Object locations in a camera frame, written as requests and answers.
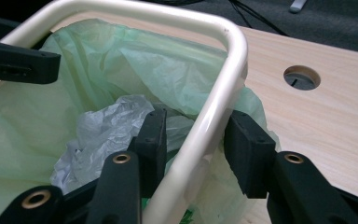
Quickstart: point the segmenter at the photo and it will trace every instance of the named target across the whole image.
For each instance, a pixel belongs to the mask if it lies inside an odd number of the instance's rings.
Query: trash bin frame
[[[30,48],[63,19],[85,11],[110,13],[192,31],[215,38],[227,58],[210,95],[168,173],[143,211],[144,224],[179,223],[196,197],[214,150],[247,75],[247,42],[233,22],[205,13],[124,0],[55,0],[0,40]]]

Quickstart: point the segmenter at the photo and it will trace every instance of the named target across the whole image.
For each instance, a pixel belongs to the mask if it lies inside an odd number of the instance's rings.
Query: brass insert
[[[127,161],[129,161],[131,159],[130,155],[127,154],[120,154],[120,155],[116,155],[113,158],[113,162],[114,163],[126,163]]]
[[[299,156],[297,156],[295,154],[286,154],[286,155],[284,155],[284,158],[287,161],[290,161],[290,162],[296,163],[296,164],[300,164],[300,163],[304,162],[304,160],[301,157],[299,157]]]
[[[28,197],[22,201],[21,206],[25,209],[33,209],[47,202],[50,197],[50,191],[42,189],[28,195]]]

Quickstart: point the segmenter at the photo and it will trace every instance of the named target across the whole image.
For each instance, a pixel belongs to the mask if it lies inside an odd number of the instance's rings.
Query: desk surface
[[[107,21],[222,48],[207,36],[104,14],[79,14],[57,27],[97,15]],[[358,196],[358,53],[241,29],[249,45],[245,85],[261,99],[268,128],[279,136],[282,150],[307,156],[332,185]],[[288,85],[283,72],[292,65],[315,70],[321,78],[320,86],[300,91]],[[244,214],[242,223],[270,223],[265,200]]]

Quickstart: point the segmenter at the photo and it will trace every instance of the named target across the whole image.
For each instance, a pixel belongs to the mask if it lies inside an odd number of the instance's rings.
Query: crumpled plastic
[[[41,50],[62,56],[56,82],[0,82],[0,214],[20,193],[49,184],[82,113],[143,94],[194,118],[227,57],[220,49],[98,19],[62,27]],[[242,89],[235,109],[267,129],[250,89]]]
[[[112,153],[127,150],[146,115],[155,109],[143,95],[125,95],[113,105],[80,115],[77,139],[67,143],[66,151],[54,165],[51,184],[67,194],[100,177],[105,159]],[[180,115],[166,119],[168,151],[183,144],[193,123]]]

